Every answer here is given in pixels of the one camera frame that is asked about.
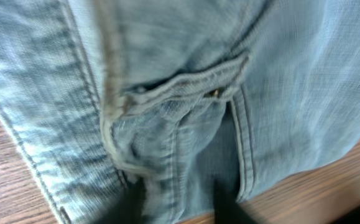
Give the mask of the light blue denim shorts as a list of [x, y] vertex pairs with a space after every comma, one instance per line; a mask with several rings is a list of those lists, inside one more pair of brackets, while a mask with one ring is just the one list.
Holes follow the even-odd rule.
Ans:
[[360, 1], [0, 0], [0, 120], [60, 223], [244, 202], [360, 139]]

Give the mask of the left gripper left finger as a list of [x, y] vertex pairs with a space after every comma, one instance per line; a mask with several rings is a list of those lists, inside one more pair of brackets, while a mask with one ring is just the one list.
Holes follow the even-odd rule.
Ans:
[[145, 202], [144, 180], [139, 179], [125, 191], [119, 202], [111, 206], [95, 221], [95, 224], [143, 224]]

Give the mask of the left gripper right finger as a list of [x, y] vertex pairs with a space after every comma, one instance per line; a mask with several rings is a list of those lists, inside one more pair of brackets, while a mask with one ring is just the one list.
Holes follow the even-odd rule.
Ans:
[[257, 224], [218, 180], [214, 181], [213, 205], [214, 224]]

